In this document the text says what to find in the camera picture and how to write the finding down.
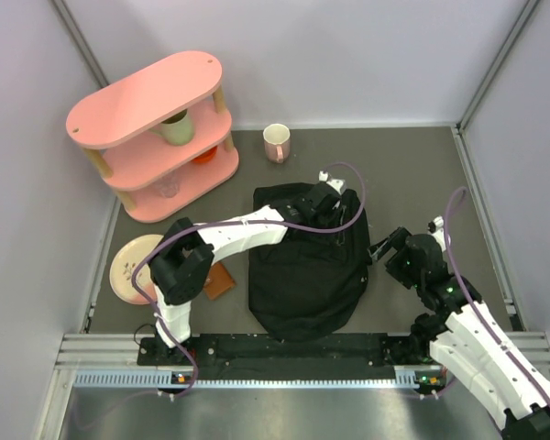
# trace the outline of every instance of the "black cloth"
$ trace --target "black cloth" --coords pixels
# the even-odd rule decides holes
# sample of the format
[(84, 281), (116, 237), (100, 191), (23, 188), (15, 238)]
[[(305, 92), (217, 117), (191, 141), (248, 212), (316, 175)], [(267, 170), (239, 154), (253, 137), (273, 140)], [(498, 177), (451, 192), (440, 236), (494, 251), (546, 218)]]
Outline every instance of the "black cloth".
[[(312, 188), (291, 183), (257, 188), (254, 209), (292, 201)], [(340, 206), (320, 217), (318, 228), (347, 223), (360, 201), (352, 190)], [(290, 229), (278, 245), (256, 247), (248, 254), (248, 307), (273, 337), (307, 341), (345, 325), (367, 289), (370, 257), (369, 224), (363, 211), (357, 222), (337, 234)]]

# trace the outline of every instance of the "clear glass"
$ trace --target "clear glass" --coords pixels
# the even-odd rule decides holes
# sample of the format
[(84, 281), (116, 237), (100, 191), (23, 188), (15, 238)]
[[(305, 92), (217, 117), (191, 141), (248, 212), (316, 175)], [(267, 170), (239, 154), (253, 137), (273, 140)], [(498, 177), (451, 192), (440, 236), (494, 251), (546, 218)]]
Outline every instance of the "clear glass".
[(177, 171), (174, 170), (161, 177), (153, 183), (153, 186), (163, 197), (168, 199), (175, 197), (180, 191), (180, 182), (177, 176)]

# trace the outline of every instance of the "gray floor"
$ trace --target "gray floor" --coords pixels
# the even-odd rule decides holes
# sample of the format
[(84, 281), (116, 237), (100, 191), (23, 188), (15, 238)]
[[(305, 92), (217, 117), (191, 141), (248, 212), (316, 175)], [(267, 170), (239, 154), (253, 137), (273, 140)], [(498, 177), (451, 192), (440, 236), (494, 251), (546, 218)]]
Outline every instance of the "gray floor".
[(203, 390), (169, 403), (135, 390), (75, 389), (80, 431), (66, 418), (60, 440), (495, 440), (479, 402), (457, 384), (439, 401), (395, 390)]
[[(119, 300), (110, 288), (107, 273), (115, 253), (134, 237), (163, 234), (177, 218), (194, 222), (225, 220), (249, 213), (256, 187), (285, 182), (315, 182), (324, 165), (338, 160), (356, 165), (367, 181), (367, 215), (371, 242), (388, 235), (396, 226), (413, 233), (444, 212), (450, 193), (466, 184), (450, 129), (363, 128), (295, 130), (291, 133), (291, 156), (282, 165), (268, 162), (258, 131), (234, 133), (240, 153), (235, 176), (169, 219), (144, 225), (123, 209), (118, 216), (104, 272), (102, 289), (91, 327), (92, 333), (132, 333), (139, 325), (152, 323), (148, 306)], [(349, 187), (358, 182), (347, 171)], [(511, 325), (490, 261), (477, 213), (469, 201), (452, 225), (456, 258), (463, 274), (475, 285), (499, 324)], [(248, 310), (247, 255), (224, 261), (236, 280), (236, 288), (211, 302), (200, 294), (192, 305), (194, 333), (264, 333)], [(370, 282), (358, 308), (343, 332), (404, 332), (425, 311), (414, 291), (406, 291), (385, 273), (370, 270)]]

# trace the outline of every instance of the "shelf tier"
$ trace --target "shelf tier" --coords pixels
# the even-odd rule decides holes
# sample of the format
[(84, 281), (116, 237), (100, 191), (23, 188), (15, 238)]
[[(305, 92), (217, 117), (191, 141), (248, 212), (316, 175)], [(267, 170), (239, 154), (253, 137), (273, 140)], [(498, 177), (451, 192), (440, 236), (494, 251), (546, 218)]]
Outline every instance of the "shelf tier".
[(221, 143), (232, 126), (232, 117), (225, 110), (217, 113), (208, 100), (188, 110), (195, 127), (193, 139), (185, 145), (168, 144), (163, 137), (147, 131), (128, 140), (121, 148), (112, 148), (104, 160), (113, 174), (104, 178), (112, 188), (135, 191), (187, 164), (208, 149)]
[(213, 55), (175, 53), (83, 98), (67, 116), (67, 132), (85, 149), (110, 149), (201, 101), (221, 80)]
[(190, 162), (179, 168), (180, 191), (175, 197), (165, 198), (154, 187), (148, 186), (130, 193), (136, 207), (127, 212), (139, 222), (159, 222), (231, 178), (237, 168), (237, 149), (226, 151), (221, 145), (211, 161), (204, 164)]

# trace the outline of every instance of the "white plate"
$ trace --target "white plate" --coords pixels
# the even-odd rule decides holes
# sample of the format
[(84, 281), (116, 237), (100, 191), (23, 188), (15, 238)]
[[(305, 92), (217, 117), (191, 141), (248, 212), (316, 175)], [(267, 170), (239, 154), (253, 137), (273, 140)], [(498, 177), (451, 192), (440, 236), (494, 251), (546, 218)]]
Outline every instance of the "white plate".
[[(130, 278), (132, 271), (153, 250), (163, 238), (159, 234), (139, 236), (126, 243), (118, 251), (110, 266), (110, 285), (118, 298), (130, 304), (141, 305), (149, 303), (144, 296), (132, 287)], [(145, 266), (137, 275), (138, 286), (153, 300), (157, 300), (157, 294), (150, 279), (149, 265)]]

